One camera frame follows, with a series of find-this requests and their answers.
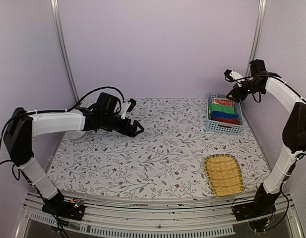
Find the wicker tray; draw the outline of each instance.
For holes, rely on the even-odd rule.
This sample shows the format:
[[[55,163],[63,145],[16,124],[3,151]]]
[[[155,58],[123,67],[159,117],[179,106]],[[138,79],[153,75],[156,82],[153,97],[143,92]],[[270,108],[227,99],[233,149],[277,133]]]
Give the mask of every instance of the wicker tray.
[[[244,185],[236,158],[228,154],[216,154],[205,159],[205,169],[217,197],[243,193]]]

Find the black cable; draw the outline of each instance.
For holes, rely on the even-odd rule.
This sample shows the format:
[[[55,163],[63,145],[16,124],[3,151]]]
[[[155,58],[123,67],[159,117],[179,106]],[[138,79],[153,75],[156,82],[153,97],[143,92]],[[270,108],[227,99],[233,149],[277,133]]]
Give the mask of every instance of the black cable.
[[[17,168],[18,176],[16,176],[16,174],[15,174],[15,172],[14,172],[14,167],[15,167],[15,166],[16,166],[16,164],[13,164],[13,166],[12,166],[12,174],[13,174],[14,178],[15,178],[17,181],[19,181],[19,180],[20,180],[20,171],[19,171],[19,169]]]
[[[262,101],[261,92],[258,93],[258,100],[255,98],[254,93],[252,93],[252,97],[257,103],[260,103]]]
[[[79,100],[73,107],[71,107],[70,109],[68,109],[68,111],[70,112],[70,111],[72,111],[73,109],[75,109],[77,106],[79,106],[80,103],[81,103],[86,97],[88,97],[90,94],[92,94],[92,93],[94,93],[94,92],[96,92],[96,91],[99,91],[99,90],[103,90],[103,89],[114,89],[114,90],[116,90],[116,91],[122,96],[123,102],[125,102],[124,95],[123,95],[123,93],[122,93],[119,89],[117,89],[117,88],[115,88],[115,87],[111,87],[111,86],[105,86],[105,87],[100,87],[100,88],[93,89],[93,90],[91,90],[90,92],[88,92],[87,94],[85,94],[82,98],[80,98],[80,100]]]
[[[234,199],[233,202],[232,202],[232,204],[231,204],[231,210],[232,210],[232,212],[233,212],[234,214],[236,214],[236,212],[233,210],[233,204],[234,204],[234,202],[237,201],[237,200],[245,200],[245,201],[248,201],[248,202],[253,202],[253,201],[254,201],[254,200],[248,200],[248,199],[245,199],[245,198],[236,198],[236,199]]]
[[[286,207],[286,211],[285,211],[285,213],[284,213],[284,215],[283,215],[283,217],[278,221],[278,223],[276,223],[274,226],[272,226],[271,228],[267,228],[265,231],[267,232],[267,231],[270,231],[271,229],[274,229],[275,227],[277,227],[283,220],[284,220],[284,218],[286,217],[286,215],[287,215],[287,211],[288,211],[288,209],[289,209],[289,207],[290,207],[290,200],[288,199],[288,197],[284,194],[284,192],[283,192],[283,185],[284,185],[284,182],[281,184],[281,188],[280,188],[280,190],[281,190],[281,194],[286,198],[286,200],[287,200],[287,207]]]
[[[299,153],[299,154],[297,155],[297,157],[299,157],[299,159],[302,159],[304,156],[306,156],[305,153]]]

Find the purple backdrop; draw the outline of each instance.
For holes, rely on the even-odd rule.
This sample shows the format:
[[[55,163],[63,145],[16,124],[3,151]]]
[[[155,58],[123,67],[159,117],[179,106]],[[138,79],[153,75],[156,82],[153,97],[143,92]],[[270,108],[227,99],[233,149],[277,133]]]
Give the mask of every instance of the purple backdrop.
[[[127,97],[226,92],[227,67],[244,72],[257,0],[60,1],[79,95],[104,85]]]
[[[0,0],[0,131],[16,107],[62,109],[73,104],[57,43],[49,1]],[[34,139],[46,167],[59,135]],[[1,160],[7,159],[5,146]],[[15,181],[11,164],[0,167],[0,238],[15,234],[28,185]]]

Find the floral tablecloth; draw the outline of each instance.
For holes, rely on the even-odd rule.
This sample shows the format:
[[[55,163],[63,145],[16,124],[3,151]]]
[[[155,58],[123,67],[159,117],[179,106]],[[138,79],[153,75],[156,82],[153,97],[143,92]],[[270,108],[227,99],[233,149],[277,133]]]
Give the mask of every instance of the floral tablecloth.
[[[204,169],[208,155],[228,153],[242,170],[245,192],[270,171],[247,122],[240,135],[205,130],[205,99],[137,99],[128,117],[145,132],[88,132],[60,143],[48,176],[63,190],[128,198],[214,196]]]

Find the red cloth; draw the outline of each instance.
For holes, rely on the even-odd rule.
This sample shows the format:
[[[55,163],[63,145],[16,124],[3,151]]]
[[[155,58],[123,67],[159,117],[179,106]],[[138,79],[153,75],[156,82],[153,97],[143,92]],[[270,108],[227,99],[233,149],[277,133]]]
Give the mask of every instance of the red cloth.
[[[212,120],[221,121],[221,122],[226,122],[226,123],[235,124],[235,125],[240,125],[239,119],[238,119],[238,118],[234,118],[234,119],[212,118]]]

